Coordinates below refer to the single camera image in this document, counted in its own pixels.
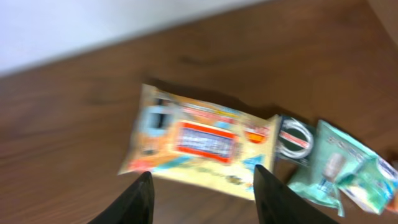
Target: yellow package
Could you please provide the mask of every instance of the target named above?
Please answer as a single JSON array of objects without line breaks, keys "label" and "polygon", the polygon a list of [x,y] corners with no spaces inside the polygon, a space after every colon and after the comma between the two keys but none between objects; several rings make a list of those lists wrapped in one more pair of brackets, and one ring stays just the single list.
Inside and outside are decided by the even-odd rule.
[{"label": "yellow package", "polygon": [[141,113],[120,174],[154,175],[254,200],[254,166],[272,172],[280,119],[144,85]]}]

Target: wall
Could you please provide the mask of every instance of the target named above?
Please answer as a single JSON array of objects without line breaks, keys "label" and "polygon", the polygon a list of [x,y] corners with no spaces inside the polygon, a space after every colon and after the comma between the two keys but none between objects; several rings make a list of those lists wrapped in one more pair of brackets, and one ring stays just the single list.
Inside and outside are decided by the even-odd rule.
[{"label": "wall", "polygon": [[0,76],[263,0],[2,0]]}]

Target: table surface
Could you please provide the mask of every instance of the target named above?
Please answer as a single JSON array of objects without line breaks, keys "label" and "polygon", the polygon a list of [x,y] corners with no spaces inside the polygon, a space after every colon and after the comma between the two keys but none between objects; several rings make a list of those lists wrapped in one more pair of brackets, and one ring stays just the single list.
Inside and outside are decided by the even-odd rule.
[{"label": "table surface", "polygon": [[[323,118],[398,152],[398,51],[364,0],[265,2],[0,80],[1,223],[85,223],[117,176],[141,83],[268,118]],[[286,181],[291,165],[279,163]],[[154,223],[257,223],[255,204],[155,179]],[[344,197],[341,223],[397,223]]]}]

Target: green package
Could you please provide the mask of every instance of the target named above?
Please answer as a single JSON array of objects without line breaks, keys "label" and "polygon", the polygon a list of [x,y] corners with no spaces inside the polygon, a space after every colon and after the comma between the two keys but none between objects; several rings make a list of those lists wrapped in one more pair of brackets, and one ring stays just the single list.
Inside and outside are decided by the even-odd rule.
[{"label": "green package", "polygon": [[343,178],[337,186],[365,212],[380,215],[397,190],[398,172],[377,157],[366,161],[355,174]]},{"label": "green package", "polygon": [[339,216],[344,216],[336,183],[376,156],[350,135],[320,120],[309,165],[296,172],[289,187],[311,202],[337,208]]}]

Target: product package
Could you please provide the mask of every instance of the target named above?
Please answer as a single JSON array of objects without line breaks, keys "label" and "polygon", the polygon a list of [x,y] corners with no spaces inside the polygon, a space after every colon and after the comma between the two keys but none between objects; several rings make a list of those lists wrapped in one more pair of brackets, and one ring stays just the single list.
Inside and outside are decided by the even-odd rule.
[{"label": "product package", "polygon": [[283,115],[276,146],[278,157],[308,166],[314,146],[314,134],[314,127]]},{"label": "product package", "polygon": [[148,170],[254,200],[254,166],[272,171],[279,123],[276,115],[264,120],[144,85],[131,150],[119,173]]},{"label": "product package", "polygon": [[[393,161],[392,166],[395,170],[398,170],[398,161]],[[395,197],[388,204],[387,209],[398,214],[398,192],[396,192]]]},{"label": "product package", "polygon": [[380,215],[394,197],[398,187],[398,172],[384,159],[376,157],[364,162],[354,174],[337,183],[365,212]]},{"label": "product package", "polygon": [[320,120],[309,165],[296,172],[289,187],[314,203],[337,208],[339,216],[344,216],[336,183],[376,156],[350,135]]}]

